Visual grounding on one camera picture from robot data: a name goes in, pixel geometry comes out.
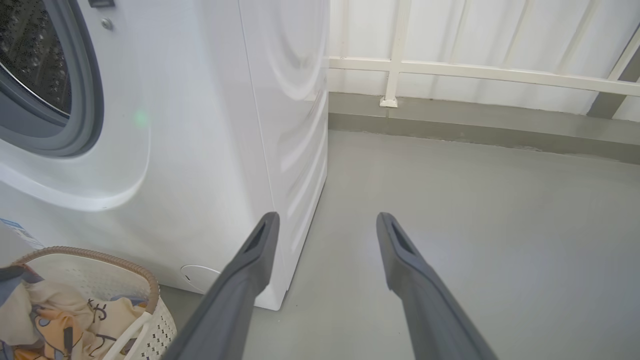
brown braided rim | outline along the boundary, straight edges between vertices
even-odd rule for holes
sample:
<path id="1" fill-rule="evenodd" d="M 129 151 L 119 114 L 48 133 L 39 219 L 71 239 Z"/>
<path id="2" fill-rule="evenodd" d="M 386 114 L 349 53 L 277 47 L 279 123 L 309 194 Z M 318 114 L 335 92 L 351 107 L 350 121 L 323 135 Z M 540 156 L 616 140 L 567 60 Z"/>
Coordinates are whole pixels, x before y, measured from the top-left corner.
<path id="1" fill-rule="evenodd" d="M 124 259 L 116 258 L 115 256 L 103 254 L 97 251 L 79 249 L 76 247 L 53 246 L 22 256 L 20 259 L 14 261 L 12 265 L 28 265 L 29 261 L 49 254 L 67 254 L 95 259 L 118 266 L 144 277 L 149 283 L 149 302 L 147 304 L 146 312 L 153 314 L 154 310 L 156 310 L 158 299 L 160 298 L 160 287 L 158 286 L 158 281 L 154 274 L 140 265 L 136 265 Z"/>

glossy floor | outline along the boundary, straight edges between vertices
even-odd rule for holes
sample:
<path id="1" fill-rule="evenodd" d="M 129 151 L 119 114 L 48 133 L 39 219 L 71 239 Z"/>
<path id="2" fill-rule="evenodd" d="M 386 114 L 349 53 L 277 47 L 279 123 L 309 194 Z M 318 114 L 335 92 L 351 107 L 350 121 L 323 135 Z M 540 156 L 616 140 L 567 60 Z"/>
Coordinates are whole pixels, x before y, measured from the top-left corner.
<path id="1" fill-rule="evenodd" d="M 280 311 L 245 359 L 412 359 L 375 219 L 394 214 L 501 359 L 636 359 L 640 167 L 330 131 L 329 171 Z M 163 288 L 179 326 L 198 296 Z"/>

clothes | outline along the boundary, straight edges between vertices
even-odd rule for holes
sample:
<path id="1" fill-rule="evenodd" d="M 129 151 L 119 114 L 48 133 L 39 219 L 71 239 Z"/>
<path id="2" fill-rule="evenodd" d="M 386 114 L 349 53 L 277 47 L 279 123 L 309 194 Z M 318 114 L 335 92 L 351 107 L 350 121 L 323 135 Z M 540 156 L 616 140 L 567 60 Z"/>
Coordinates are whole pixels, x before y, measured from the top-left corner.
<path id="1" fill-rule="evenodd" d="M 71 286 L 47 280 L 30 284 L 24 274 L 3 282 L 3 270 L 0 300 L 6 299 L 0 302 L 0 323 L 9 326 L 0 330 L 0 360 L 100 360 L 147 305 L 123 296 L 85 300 Z"/>

green light spot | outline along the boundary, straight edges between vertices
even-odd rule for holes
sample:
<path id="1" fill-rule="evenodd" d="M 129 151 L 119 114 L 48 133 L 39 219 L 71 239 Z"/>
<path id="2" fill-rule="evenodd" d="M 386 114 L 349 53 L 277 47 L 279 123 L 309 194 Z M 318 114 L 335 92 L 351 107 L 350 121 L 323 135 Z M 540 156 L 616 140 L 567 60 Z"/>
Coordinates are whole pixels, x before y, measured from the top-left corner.
<path id="1" fill-rule="evenodd" d="M 147 127 L 149 125 L 149 119 L 147 113 L 143 110 L 136 111 L 134 115 L 133 122 L 136 124 L 138 129 L 142 129 L 143 127 Z"/>

screw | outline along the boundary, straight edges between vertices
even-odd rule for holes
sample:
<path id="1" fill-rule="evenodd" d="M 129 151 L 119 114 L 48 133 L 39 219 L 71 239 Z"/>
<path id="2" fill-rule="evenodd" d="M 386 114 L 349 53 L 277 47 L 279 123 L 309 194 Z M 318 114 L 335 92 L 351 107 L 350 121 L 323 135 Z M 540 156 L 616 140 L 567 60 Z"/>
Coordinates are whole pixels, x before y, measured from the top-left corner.
<path id="1" fill-rule="evenodd" d="M 100 20 L 100 23 L 102 24 L 102 27 L 107 30 L 113 29 L 113 23 L 111 22 L 111 20 L 107 19 L 106 17 Z"/>

